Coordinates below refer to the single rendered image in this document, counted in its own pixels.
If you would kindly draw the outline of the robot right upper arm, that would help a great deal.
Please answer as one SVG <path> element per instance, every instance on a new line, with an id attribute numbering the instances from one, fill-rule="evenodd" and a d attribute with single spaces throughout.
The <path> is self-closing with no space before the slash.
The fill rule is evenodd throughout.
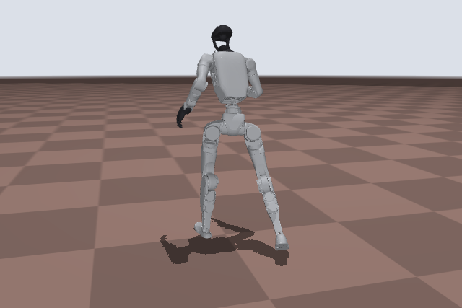
<path id="1" fill-rule="evenodd" d="M 250 90 L 250 96 L 252 98 L 260 97 L 263 94 L 263 89 L 261 87 L 260 79 L 258 77 L 258 73 L 256 71 L 256 62 L 252 58 L 246 58 L 246 67 L 248 72 L 248 81 L 252 85 L 252 89 Z"/>

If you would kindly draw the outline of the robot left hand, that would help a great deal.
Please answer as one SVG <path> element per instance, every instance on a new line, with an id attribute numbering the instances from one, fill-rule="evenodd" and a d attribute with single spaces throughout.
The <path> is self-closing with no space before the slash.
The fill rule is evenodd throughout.
<path id="1" fill-rule="evenodd" d="M 190 111 L 192 111 L 192 109 L 189 108 L 189 107 L 184 110 L 183 106 L 182 106 L 181 109 L 179 109 L 178 114 L 177 114 L 177 118 L 176 118 L 179 128 L 182 128 L 182 124 L 181 124 L 182 122 L 181 121 L 184 118 L 185 114 L 189 114 Z"/>

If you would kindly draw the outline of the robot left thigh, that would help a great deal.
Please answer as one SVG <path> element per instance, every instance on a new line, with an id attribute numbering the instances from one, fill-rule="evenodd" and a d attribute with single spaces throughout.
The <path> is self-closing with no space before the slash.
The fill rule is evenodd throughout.
<path id="1" fill-rule="evenodd" d="M 214 166 L 217 157 L 219 137 L 222 133 L 222 121 L 216 120 L 207 123 L 204 127 L 201 147 L 201 176 L 209 178 L 209 189 L 216 189 L 219 179 L 214 174 Z"/>

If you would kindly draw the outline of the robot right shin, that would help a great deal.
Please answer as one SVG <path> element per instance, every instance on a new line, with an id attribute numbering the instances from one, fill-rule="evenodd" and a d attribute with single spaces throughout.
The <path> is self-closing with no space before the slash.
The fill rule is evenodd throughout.
<path id="1" fill-rule="evenodd" d="M 280 233 L 283 234 L 282 227 L 279 220 L 279 205 L 276 199 L 276 194 L 272 185 L 270 177 L 267 177 L 269 182 L 270 191 L 262 193 L 263 201 L 267 210 L 267 213 L 274 225 L 274 231 L 276 236 Z"/>

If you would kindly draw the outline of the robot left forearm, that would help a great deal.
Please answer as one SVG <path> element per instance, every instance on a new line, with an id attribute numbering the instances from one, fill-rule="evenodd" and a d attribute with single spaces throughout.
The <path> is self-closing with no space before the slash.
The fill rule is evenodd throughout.
<path id="1" fill-rule="evenodd" d="M 198 78 L 196 78 L 194 80 L 193 85 L 191 87 L 191 90 L 189 92 L 189 95 L 188 95 L 186 101 L 183 103 L 183 109 L 184 110 L 189 107 L 193 111 L 193 108 L 195 107 L 195 105 L 196 105 L 196 103 L 198 101 L 198 98 L 200 98 L 200 96 L 201 96 L 201 91 L 198 91 L 198 90 L 194 89 L 194 87 L 196 86 L 197 79 Z"/>

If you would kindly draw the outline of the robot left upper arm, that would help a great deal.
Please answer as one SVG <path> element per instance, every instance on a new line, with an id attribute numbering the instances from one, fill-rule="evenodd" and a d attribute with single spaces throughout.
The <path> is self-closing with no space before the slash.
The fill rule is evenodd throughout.
<path id="1" fill-rule="evenodd" d="M 208 86 L 208 82 L 206 81 L 207 75 L 209 73 L 209 68 L 212 67 L 213 64 L 213 55 L 204 54 L 200 61 L 198 62 L 197 67 L 197 82 L 194 89 L 204 92 Z"/>

